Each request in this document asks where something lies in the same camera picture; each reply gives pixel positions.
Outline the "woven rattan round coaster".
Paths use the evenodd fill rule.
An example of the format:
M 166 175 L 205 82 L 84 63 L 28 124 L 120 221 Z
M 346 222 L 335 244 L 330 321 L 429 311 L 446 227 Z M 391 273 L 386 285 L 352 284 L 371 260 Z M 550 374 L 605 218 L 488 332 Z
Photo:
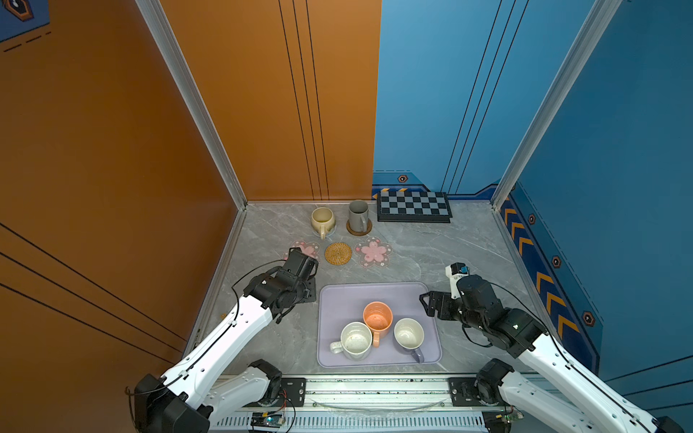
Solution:
M 329 264 L 341 266 L 352 258 L 352 249 L 346 243 L 333 243 L 325 249 L 325 259 Z

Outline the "lilac mug cream inside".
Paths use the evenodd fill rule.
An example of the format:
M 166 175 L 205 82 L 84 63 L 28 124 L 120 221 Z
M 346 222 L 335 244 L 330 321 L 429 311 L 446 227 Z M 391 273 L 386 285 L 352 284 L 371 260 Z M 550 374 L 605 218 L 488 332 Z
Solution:
M 400 353 L 409 355 L 417 364 L 422 364 L 425 361 L 422 353 L 425 332 L 417 320 L 410 318 L 398 320 L 393 335 L 395 336 L 396 349 Z

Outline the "beige yellow mug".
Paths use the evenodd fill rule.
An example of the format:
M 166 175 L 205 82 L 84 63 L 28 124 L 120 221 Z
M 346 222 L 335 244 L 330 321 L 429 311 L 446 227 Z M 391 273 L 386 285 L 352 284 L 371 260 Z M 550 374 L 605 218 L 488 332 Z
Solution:
M 312 228 L 318 225 L 336 226 L 336 218 L 333 211 L 328 207 L 317 207 L 311 213 L 310 223 Z

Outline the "white cream mug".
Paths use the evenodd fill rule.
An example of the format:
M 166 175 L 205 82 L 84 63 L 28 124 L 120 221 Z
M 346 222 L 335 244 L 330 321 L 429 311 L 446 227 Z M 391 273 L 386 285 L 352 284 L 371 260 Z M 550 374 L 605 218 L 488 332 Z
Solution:
M 362 322 L 351 322 L 344 326 L 339 341 L 330 344 L 330 352 L 342 354 L 352 361 L 361 361 L 368 357 L 373 346 L 373 334 Z

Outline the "pink flower silicone coaster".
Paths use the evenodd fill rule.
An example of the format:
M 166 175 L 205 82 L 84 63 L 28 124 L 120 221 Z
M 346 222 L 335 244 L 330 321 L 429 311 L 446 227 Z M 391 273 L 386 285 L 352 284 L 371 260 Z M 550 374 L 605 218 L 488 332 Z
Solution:
M 390 263 L 393 247 L 381 239 L 371 236 L 359 242 L 355 246 L 354 252 L 357 255 L 357 261 L 363 267 L 384 268 Z

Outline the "speckled grey mug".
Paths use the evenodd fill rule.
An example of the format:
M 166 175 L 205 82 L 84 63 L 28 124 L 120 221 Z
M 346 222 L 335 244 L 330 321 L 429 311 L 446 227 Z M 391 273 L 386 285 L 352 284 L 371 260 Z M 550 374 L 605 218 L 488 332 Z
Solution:
M 349 204 L 348 223 L 350 229 L 355 233 L 366 233 L 368 231 L 369 207 L 364 200 L 354 200 Z

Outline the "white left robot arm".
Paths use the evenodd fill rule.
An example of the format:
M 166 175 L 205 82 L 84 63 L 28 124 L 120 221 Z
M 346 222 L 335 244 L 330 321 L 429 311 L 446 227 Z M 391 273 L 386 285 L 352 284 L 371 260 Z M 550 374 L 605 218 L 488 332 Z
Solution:
M 223 384 L 217 381 L 263 328 L 295 304 L 315 299 L 310 274 L 256 276 L 229 316 L 196 349 L 162 376 L 146 375 L 127 394 L 135 430 L 207 432 L 248 404 L 283 406 L 283 375 L 265 360 L 252 362 Z

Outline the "lilac plastic tray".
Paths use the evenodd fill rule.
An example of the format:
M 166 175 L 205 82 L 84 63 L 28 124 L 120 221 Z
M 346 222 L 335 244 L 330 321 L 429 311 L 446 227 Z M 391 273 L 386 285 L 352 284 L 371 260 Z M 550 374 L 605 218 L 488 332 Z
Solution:
M 330 344 L 339 340 L 342 329 L 349 323 L 361 320 L 363 310 L 372 301 L 387 304 L 395 319 L 414 319 L 424 331 L 422 350 L 424 364 L 436 364 L 442 359 L 442 347 L 438 328 L 433 317 L 426 315 L 419 298 L 428 288 L 423 283 L 364 283 L 336 284 L 324 287 L 319 296 L 319 332 L 317 359 L 325 368 L 350 368 L 357 366 L 405 366 L 415 364 L 415 358 L 404 353 L 388 334 L 363 360 L 355 361 L 346 355 L 330 351 Z

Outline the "blue woven round coaster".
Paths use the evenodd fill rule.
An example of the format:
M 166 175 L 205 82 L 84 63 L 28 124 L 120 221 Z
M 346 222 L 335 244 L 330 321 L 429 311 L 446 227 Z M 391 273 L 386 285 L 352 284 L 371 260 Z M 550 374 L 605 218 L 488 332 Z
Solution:
M 330 238 L 333 235 L 333 233 L 335 232 L 335 230 L 336 230 L 335 226 L 325 226 L 325 225 L 318 225 L 317 227 L 313 228 L 313 232 L 320 239 Z

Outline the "orange mug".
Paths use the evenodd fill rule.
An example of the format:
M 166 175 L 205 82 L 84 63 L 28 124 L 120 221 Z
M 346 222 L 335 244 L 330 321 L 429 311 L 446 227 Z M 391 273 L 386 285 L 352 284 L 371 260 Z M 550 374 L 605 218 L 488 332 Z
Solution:
M 393 324 L 393 312 L 387 304 L 373 301 L 364 308 L 363 321 L 372 333 L 373 347 L 379 347 Z

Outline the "right green circuit board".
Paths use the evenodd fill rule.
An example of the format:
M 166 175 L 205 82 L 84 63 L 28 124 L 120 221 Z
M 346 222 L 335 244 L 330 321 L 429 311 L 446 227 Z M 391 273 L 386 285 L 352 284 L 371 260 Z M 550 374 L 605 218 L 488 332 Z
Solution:
M 524 419 L 524 414 L 514 408 L 503 412 L 484 411 L 482 415 L 489 433 L 511 433 L 514 423 Z

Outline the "green circuit board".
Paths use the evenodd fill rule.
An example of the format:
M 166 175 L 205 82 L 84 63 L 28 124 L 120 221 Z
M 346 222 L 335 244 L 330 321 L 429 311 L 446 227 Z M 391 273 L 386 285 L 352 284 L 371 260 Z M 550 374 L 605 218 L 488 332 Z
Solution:
M 514 423 L 524 419 L 524 414 L 514 408 L 503 412 L 484 411 L 482 415 L 489 433 L 511 433 Z
M 285 424 L 283 413 L 279 412 L 253 412 L 250 420 L 250 429 L 279 429 Z

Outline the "black chessboard box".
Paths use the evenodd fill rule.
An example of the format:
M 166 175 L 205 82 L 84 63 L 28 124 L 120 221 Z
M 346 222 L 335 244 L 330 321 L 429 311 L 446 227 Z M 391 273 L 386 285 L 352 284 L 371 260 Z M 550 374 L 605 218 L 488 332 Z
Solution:
M 376 195 L 380 222 L 449 223 L 452 211 L 446 193 L 381 189 Z

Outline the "left green circuit board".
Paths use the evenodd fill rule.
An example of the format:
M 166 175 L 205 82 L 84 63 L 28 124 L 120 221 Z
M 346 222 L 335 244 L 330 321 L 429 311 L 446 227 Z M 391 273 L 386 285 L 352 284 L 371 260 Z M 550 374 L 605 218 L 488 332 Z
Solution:
M 285 424 L 283 413 L 279 412 L 253 412 L 250 420 L 250 429 L 279 429 Z

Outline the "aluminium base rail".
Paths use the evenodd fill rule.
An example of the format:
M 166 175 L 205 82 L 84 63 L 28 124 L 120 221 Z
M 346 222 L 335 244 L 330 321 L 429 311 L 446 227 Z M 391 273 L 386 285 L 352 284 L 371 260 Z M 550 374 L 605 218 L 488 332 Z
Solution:
M 525 375 L 535 389 L 559 391 L 538 375 Z M 288 377 L 290 402 L 273 408 L 246 407 L 211 427 L 213 432 L 488 432 L 482 413 L 516 407 L 487 405 L 474 391 L 474 375 L 306 375 Z M 279 429 L 250 429 L 253 412 L 279 412 Z M 512 432 L 560 432 L 526 411 Z

